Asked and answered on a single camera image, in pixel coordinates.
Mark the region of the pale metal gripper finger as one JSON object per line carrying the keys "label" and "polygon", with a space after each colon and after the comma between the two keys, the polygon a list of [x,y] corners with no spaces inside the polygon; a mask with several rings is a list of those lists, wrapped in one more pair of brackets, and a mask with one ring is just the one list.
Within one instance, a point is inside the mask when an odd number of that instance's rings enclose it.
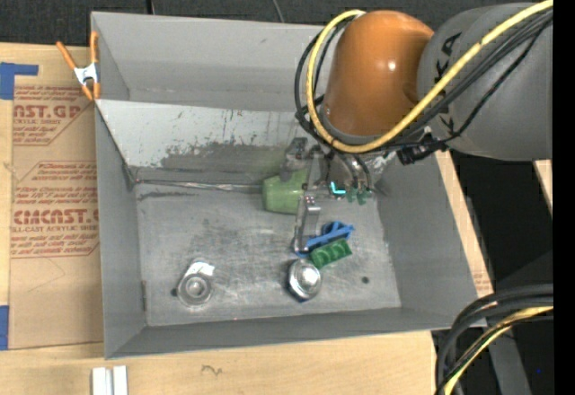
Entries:
{"label": "pale metal gripper finger", "polygon": [[305,194],[298,205],[296,225],[292,241],[295,253],[307,253],[307,243],[316,236],[317,225],[321,207],[316,202],[314,195]]}
{"label": "pale metal gripper finger", "polygon": [[284,159],[279,167],[279,178],[281,181],[290,180],[295,171],[304,168],[307,145],[308,139],[306,137],[295,137],[291,141],[284,152]]}

